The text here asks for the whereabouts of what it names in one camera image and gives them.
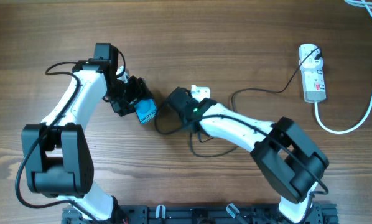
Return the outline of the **blue Galaxy smartphone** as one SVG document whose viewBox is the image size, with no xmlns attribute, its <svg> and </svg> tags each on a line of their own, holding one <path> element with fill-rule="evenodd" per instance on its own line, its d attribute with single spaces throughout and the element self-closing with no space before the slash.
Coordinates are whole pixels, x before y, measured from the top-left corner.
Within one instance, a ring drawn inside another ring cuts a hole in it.
<svg viewBox="0 0 372 224">
<path fill-rule="evenodd" d="M 156 103 L 152 98 L 141 100 L 134 108 L 141 124 L 145 124 L 154 118 L 157 111 Z"/>
</svg>

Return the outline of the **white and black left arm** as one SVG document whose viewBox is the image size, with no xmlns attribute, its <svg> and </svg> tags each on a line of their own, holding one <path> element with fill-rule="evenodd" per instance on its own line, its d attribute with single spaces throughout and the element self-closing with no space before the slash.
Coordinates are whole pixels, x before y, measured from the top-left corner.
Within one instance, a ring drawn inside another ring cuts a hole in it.
<svg viewBox="0 0 372 224">
<path fill-rule="evenodd" d="M 97 43 L 92 58 L 72 62 L 72 80 L 54 110 L 21 132 L 24 158 L 15 179 L 18 201 L 41 209 L 70 204 L 86 223 L 128 223 L 117 199 L 94 181 L 94 165 L 85 137 L 97 106 L 108 102 L 119 116 L 136 113 L 142 124 L 157 106 L 143 78 L 130 76 L 110 43 Z"/>
</svg>

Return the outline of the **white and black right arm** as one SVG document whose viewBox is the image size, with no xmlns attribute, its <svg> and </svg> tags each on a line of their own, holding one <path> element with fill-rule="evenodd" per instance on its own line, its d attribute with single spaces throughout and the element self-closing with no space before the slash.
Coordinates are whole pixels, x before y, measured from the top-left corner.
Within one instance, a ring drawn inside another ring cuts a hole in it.
<svg viewBox="0 0 372 224">
<path fill-rule="evenodd" d="M 293 120 L 261 121 L 236 113 L 200 91 L 176 88 L 165 101 L 182 129 L 227 140 L 249 152 L 270 186 L 281 196 L 279 213 L 289 223 L 304 223 L 312 199 L 328 194 L 322 182 L 326 155 Z"/>
</svg>

